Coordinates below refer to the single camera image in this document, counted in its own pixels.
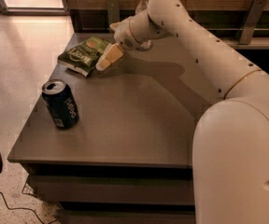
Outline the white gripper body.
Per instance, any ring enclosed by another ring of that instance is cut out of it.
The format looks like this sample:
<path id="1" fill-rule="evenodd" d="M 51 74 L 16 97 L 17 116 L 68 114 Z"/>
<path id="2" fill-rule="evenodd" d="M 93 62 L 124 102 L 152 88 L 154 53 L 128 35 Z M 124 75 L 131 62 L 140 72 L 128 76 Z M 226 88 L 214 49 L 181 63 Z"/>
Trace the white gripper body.
<path id="1" fill-rule="evenodd" d="M 123 49 L 135 49 L 138 45 L 127 20 L 121 21 L 120 27 L 114 32 L 114 39 Z"/>

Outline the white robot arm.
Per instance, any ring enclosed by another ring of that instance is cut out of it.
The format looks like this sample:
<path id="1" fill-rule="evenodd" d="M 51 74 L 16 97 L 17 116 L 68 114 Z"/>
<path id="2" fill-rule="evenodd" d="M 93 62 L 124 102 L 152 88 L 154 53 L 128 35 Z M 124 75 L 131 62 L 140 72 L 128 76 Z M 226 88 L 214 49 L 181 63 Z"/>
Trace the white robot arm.
<path id="1" fill-rule="evenodd" d="M 269 75 L 195 22 L 179 0 L 149 0 L 112 24 L 114 44 L 97 67 L 127 49 L 173 35 L 214 85 L 192 145 L 196 224 L 269 224 Z"/>

